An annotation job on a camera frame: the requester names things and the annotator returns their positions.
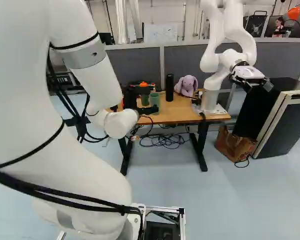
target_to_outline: wooden desk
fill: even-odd
[[[200,123],[202,117],[197,115],[192,109],[191,98],[181,96],[174,93],[173,101],[166,101],[166,92],[160,94],[160,112],[158,115],[149,115],[154,124],[193,124]],[[142,108],[141,100],[137,100],[137,105]],[[209,114],[205,116],[207,122],[225,121],[231,119],[228,113],[225,114]],[[151,125],[151,120],[141,117],[138,121],[139,125]]]
[[[158,115],[151,114],[153,124],[198,124],[198,139],[194,133],[189,133],[191,143],[197,155],[197,160],[200,166],[201,171],[207,172],[208,167],[206,164],[205,157],[203,155],[203,150],[205,147],[206,137],[209,129],[209,125],[212,122],[219,122],[230,120],[231,116],[228,113],[224,114],[209,114],[205,118],[197,115],[192,109],[191,98],[180,96],[177,93],[174,93],[173,101],[166,101],[166,93],[164,91],[159,92],[160,94],[160,112]],[[145,108],[142,106],[141,100],[137,100],[138,108]],[[152,122],[147,117],[140,117],[137,122],[138,125],[151,125]],[[133,143],[130,139],[126,143],[125,138],[118,140],[123,154],[123,160],[121,165],[121,173],[125,176],[127,175],[130,157],[132,153]]]

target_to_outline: paper bag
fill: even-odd
[[[244,162],[255,150],[257,141],[248,137],[234,136],[227,126],[219,128],[215,148],[234,163]]]

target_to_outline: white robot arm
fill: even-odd
[[[123,95],[109,57],[84,2],[57,0],[50,3],[50,40],[66,66],[90,95],[87,116],[112,138],[123,138],[139,115],[132,109],[107,112]]]
[[[50,101],[45,78],[50,42],[89,93],[87,113],[94,123],[121,138],[138,120],[134,110],[104,111],[122,100],[122,92],[83,0],[0,1],[0,183],[35,192],[36,198],[42,192],[33,185],[131,206],[128,181],[76,141]],[[114,240],[139,229],[127,220],[131,214],[75,206],[113,207],[48,195],[72,203],[51,202],[45,195],[45,201],[35,201],[40,215],[85,239]]]
[[[203,72],[216,72],[204,81],[205,93],[201,104],[201,110],[204,112],[215,111],[221,84],[229,74],[236,73],[245,79],[265,77],[253,67],[257,60],[257,46],[254,38],[243,27],[243,2],[253,1],[201,0],[202,10],[210,21],[210,39],[202,56],[200,68]],[[226,38],[238,43],[242,53],[234,49],[215,53],[216,48]]]

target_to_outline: orange object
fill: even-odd
[[[300,7],[299,6],[291,8],[288,11],[288,17],[289,17],[289,19],[297,20],[299,18],[299,15],[300,15]]]
[[[146,83],[145,81],[143,81],[143,82],[141,82],[141,83],[139,84],[139,86],[140,86],[140,87],[148,87],[149,85],[148,85],[148,83]]]

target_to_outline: plush bunny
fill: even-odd
[[[198,80],[191,75],[181,77],[179,82],[174,86],[174,91],[186,97],[192,97],[197,89]]]

